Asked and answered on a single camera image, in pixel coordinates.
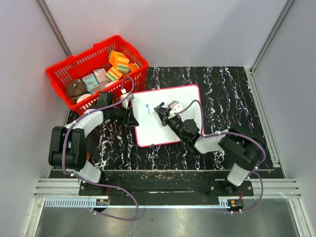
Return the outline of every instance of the gray wall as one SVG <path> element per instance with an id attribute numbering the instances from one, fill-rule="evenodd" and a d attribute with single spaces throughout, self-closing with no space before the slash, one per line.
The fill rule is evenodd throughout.
<path id="1" fill-rule="evenodd" d="M 286 0 L 46 0 L 72 54 L 112 35 L 150 66 L 245 66 Z"/>
<path id="2" fill-rule="evenodd" d="M 287 174 L 316 231 L 316 1 L 298 0 L 255 72 Z"/>
<path id="3" fill-rule="evenodd" d="M 0 19 L 0 236 L 17 237 L 66 111 L 44 71 L 65 55 L 35 0 L 0 1 Z"/>

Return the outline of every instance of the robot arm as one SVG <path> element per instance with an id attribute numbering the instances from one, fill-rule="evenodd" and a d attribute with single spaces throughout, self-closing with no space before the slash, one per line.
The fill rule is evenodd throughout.
<path id="1" fill-rule="evenodd" d="M 179 110 L 182 110 L 179 102 L 173 101 L 167 108 L 162 107 L 163 105 L 164 103 L 161 103 L 155 108 L 162 125 L 168 125 L 189 151 L 200 154 L 225 151 L 228 157 L 234 158 L 235 163 L 227 178 L 234 186 L 240 186 L 249 172 L 254 170 L 262 159 L 263 154 L 260 148 L 243 137 L 254 140 L 264 150 L 267 146 L 266 142 L 242 126 L 233 124 L 221 133 L 203 136 L 199 133 L 199 128 L 193 119 L 182 121 L 177 115 Z"/>
<path id="2" fill-rule="evenodd" d="M 66 171 L 78 174 L 82 178 L 93 183 L 98 183 L 101 177 L 101 171 L 95 168 L 87 161 L 87 150 L 85 138 L 97 126 L 101 125 L 108 119 L 121 121 L 125 126 L 138 126 L 137 120 L 132 114 L 132 107 L 129 102 L 134 98 L 130 95 L 122 107 L 112 107 L 103 111 L 91 113 L 94 109 L 108 106 L 112 104 L 114 95 L 108 92 L 100 92 L 99 100 L 92 109 L 87 110 L 88 116 L 82 118 L 78 123 L 75 121 L 67 124 L 65 127 L 54 127 L 51 134 L 49 148 L 49 164 L 61 168 L 62 167 L 62 150 L 63 142 L 67 130 L 75 123 L 69 134 L 68 147 L 66 148 L 65 166 Z"/>

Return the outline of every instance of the red border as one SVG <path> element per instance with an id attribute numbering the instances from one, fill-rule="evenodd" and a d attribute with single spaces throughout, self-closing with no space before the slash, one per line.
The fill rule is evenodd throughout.
<path id="1" fill-rule="evenodd" d="M 156 90 L 168 90 L 168 89 L 174 89 L 174 88 L 179 88 L 179 87 L 187 87 L 187 86 L 196 86 L 196 87 L 197 87 L 198 100 L 199 100 L 200 103 L 201 103 L 201 96 L 200 96 L 200 92 L 199 92 L 199 87 L 198 87 L 198 85 L 196 85 L 196 84 L 192 84 L 192 85 L 181 85 L 181 86 L 168 87 L 168 88 L 156 89 Z M 150 91 L 154 91 L 154 90 L 145 90 L 145 91 L 135 92 L 135 93 L 133 93 L 133 94 L 139 94 L 139 93 L 150 92 Z M 151 145 L 148 145 L 148 146 L 140 146 L 140 145 L 138 144 L 136 127 L 135 127 L 135 133 L 136 133 L 136 142 L 137 142 L 137 145 L 138 145 L 139 147 L 150 147 L 150 146 L 151 146 Z M 181 140 L 179 140 L 179 141 L 174 141 L 174 142 L 159 143 L 159 144 L 154 144 L 154 146 L 160 146 L 160 145 L 165 145 L 165 144 L 177 143 L 177 142 L 180 142 L 180 141 L 181 141 Z"/>

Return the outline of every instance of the marble pattern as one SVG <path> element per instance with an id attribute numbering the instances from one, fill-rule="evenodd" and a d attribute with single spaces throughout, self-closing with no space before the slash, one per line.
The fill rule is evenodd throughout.
<path id="1" fill-rule="evenodd" d="M 205 134 L 224 130 L 237 123 L 264 138 L 259 116 L 243 67 L 149 68 L 146 90 L 197 84 L 203 106 Z M 68 122 L 78 115 L 71 112 Z M 93 163 L 102 170 L 223 170 L 232 159 L 224 152 L 193 155 L 180 143 L 140 148 L 135 129 L 107 121 L 87 137 Z M 260 169 L 273 169 L 269 152 Z"/>

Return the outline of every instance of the floor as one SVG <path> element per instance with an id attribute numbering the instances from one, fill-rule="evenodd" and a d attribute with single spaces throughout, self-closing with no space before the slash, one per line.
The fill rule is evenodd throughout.
<path id="1" fill-rule="evenodd" d="M 251 206 L 254 200 L 247 200 Z M 134 209 L 109 208 L 106 213 L 132 217 Z M 141 209 L 139 220 L 126 222 L 89 209 L 45 207 L 36 237 L 298 237 L 289 204 L 263 200 L 249 213 L 223 214 L 208 209 Z"/>
<path id="2" fill-rule="evenodd" d="M 204 111 L 206 134 L 238 123 L 264 138 L 259 116 L 243 67 L 164 67 L 149 68 L 146 90 L 197 84 Z M 77 118 L 71 112 L 67 122 Z M 189 153 L 180 143 L 140 148 L 134 128 L 106 122 L 87 137 L 93 164 L 102 170 L 223 170 L 234 160 L 223 152 L 204 155 Z M 273 169 L 267 152 L 260 169 Z"/>

